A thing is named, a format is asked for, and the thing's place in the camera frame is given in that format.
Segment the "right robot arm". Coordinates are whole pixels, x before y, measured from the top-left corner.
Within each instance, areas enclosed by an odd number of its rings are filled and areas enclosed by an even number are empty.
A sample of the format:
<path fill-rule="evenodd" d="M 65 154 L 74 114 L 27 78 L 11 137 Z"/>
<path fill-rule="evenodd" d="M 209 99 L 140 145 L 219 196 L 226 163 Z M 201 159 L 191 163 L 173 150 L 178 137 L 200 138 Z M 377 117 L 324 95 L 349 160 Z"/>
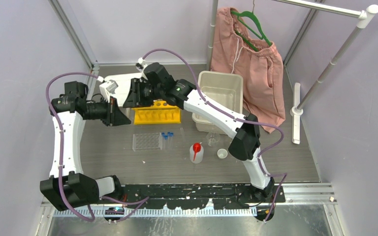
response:
<path fill-rule="evenodd" d="M 234 112 L 206 96 L 196 84 L 185 79 L 178 81 L 158 62 L 136 64 L 141 76 L 130 81 L 124 108 L 150 107 L 155 100 L 164 100 L 202 116 L 232 139 L 228 152 L 243 162 L 254 187 L 254 197 L 265 202 L 273 196 L 274 179 L 265 171 L 261 159 L 260 133 L 257 117 Z"/>

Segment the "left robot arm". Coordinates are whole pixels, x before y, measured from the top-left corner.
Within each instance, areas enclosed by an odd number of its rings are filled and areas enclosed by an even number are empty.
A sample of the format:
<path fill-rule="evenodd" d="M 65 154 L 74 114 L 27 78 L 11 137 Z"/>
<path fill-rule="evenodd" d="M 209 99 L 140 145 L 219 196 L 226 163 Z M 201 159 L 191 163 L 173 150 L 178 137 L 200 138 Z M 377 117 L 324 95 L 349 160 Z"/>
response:
<path fill-rule="evenodd" d="M 89 88 L 82 82 L 68 82 L 64 93 L 51 100 L 50 114 L 55 128 L 54 160 L 49 178 L 40 182 L 40 191 L 59 211 L 96 204 L 103 196 L 118 203 L 124 190 L 115 175 L 91 178 L 84 174 L 80 143 L 86 120 L 100 120 L 105 126 L 130 124 L 112 96 L 89 102 Z"/>

